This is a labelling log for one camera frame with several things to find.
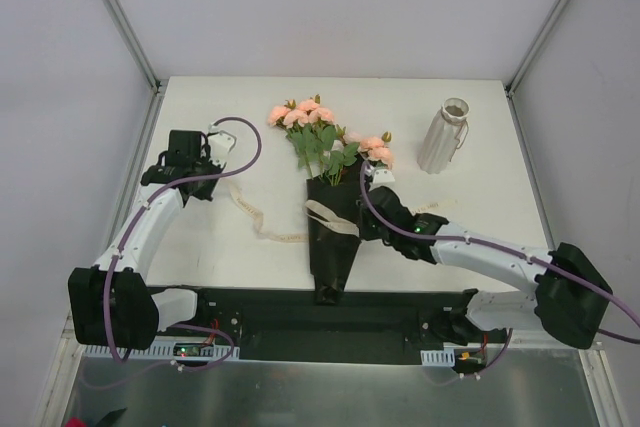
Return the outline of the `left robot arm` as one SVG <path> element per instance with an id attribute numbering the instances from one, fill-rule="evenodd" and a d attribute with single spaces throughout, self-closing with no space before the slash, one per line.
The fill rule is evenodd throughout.
<path id="1" fill-rule="evenodd" d="M 142 175 L 126 223 L 90 267 L 76 268 L 68 292 L 76 339 L 83 345 L 145 350 L 156 334 L 178 324 L 204 334 L 210 310 L 186 288 L 152 293 L 146 279 L 168 228 L 191 199 L 210 201 L 224 171 L 233 135 L 173 130 L 168 147 Z"/>

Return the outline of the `pink rose bouquet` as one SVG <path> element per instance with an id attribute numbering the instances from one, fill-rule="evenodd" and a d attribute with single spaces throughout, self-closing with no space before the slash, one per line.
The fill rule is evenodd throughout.
<path id="1" fill-rule="evenodd" d="M 274 106 L 267 124 L 284 132 L 298 157 L 298 167 L 309 178 L 331 186 L 346 181 L 348 171 L 360 161 L 386 169 L 394 164 L 389 132 L 362 137 L 348 130 L 335 120 L 320 95 Z"/>

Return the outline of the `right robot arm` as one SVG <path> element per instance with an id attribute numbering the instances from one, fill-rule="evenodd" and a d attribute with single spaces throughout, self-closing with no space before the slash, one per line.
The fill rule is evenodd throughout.
<path id="1" fill-rule="evenodd" d="M 358 228 L 405 258 L 469 270 L 511 286 L 502 293 L 473 291 L 450 316 L 452 334 L 473 341 L 484 331 L 542 329 L 576 349 L 592 346 L 612 289 L 578 247 L 552 251 L 500 244 L 448 219 L 413 214 L 388 187 L 363 188 Z"/>

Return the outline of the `black wrapping paper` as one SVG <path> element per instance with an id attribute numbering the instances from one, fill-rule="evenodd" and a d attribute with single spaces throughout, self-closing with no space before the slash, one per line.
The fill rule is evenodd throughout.
<path id="1" fill-rule="evenodd" d="M 306 181 L 307 199 L 319 202 L 338 218 L 358 223 L 361 197 L 359 174 L 362 161 L 358 160 L 343 172 L 338 185 L 332 186 L 320 176 Z M 314 301 L 319 305 L 336 305 L 343 293 L 357 251 L 361 244 L 358 235 L 335 232 L 308 213 L 308 247 L 310 272 L 314 277 Z"/>

